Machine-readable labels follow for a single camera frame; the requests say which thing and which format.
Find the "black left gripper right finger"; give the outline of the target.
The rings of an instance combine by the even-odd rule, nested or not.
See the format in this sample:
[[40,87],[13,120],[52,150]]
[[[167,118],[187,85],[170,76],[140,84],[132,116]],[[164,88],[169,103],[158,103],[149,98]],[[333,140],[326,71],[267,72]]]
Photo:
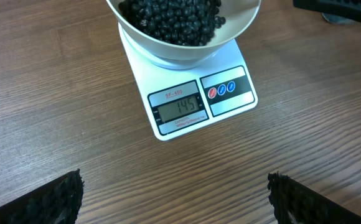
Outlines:
[[267,188],[278,224],[361,224],[361,216],[287,175],[269,173]]

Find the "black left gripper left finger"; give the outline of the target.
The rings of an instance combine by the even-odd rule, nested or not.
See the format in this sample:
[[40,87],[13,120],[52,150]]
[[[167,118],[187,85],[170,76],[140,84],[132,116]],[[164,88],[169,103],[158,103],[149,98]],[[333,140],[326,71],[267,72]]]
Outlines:
[[0,223],[44,224],[76,222],[84,181],[74,170],[0,207]]

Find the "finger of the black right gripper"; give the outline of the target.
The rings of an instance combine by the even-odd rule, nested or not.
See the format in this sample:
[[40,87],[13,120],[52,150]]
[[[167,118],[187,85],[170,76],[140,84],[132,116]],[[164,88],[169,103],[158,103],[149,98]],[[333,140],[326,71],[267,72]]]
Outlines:
[[293,0],[293,6],[361,22],[361,0]]

